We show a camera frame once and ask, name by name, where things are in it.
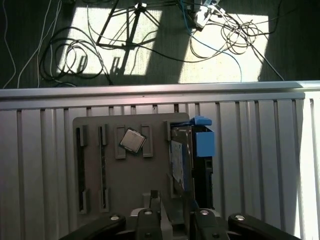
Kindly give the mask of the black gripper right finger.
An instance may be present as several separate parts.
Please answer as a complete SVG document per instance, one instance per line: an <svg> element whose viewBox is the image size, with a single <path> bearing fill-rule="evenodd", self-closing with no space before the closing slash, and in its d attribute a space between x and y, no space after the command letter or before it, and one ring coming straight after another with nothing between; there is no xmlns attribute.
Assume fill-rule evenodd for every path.
<svg viewBox="0 0 320 240"><path fill-rule="evenodd" d="M295 240L297 237L251 215L231 214L227 221L212 209L190 214L191 240Z"/></svg>

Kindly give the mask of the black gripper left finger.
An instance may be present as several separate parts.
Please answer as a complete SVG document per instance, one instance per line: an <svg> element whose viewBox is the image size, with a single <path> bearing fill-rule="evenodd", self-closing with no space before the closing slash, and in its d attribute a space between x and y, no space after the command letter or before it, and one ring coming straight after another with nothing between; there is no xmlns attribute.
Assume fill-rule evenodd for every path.
<svg viewBox="0 0 320 240"><path fill-rule="evenodd" d="M62 240L160 240L162 230L157 211L141 208L137 215L110 213L61 237Z"/></svg>

